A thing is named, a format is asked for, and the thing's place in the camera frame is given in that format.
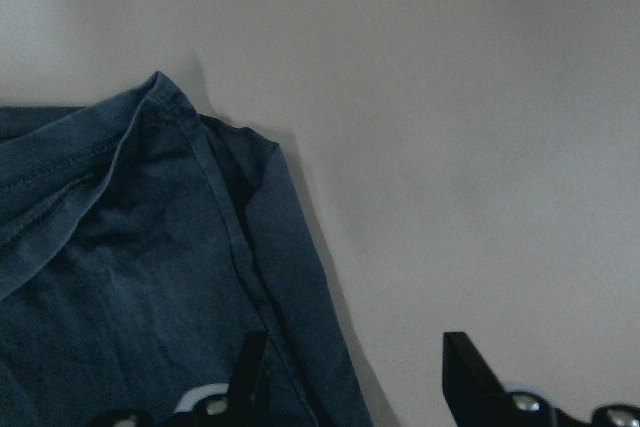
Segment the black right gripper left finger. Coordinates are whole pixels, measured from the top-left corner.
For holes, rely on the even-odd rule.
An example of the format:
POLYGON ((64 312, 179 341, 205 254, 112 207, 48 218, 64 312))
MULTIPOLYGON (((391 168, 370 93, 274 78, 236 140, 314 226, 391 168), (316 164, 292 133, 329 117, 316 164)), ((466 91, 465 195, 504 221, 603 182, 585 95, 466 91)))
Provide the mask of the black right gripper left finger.
POLYGON ((266 332, 251 332, 227 383, 188 390, 169 418, 170 426, 254 426, 262 397, 262 378, 268 347, 266 332))

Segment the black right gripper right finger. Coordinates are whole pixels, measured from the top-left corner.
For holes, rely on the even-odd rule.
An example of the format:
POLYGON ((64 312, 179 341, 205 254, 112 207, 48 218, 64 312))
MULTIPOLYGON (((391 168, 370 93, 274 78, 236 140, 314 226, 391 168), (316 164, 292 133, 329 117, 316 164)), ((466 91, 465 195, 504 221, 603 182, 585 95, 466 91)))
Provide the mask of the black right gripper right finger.
POLYGON ((442 391, 462 427, 553 426, 555 411, 542 397, 505 389, 464 332, 443 334, 442 391))

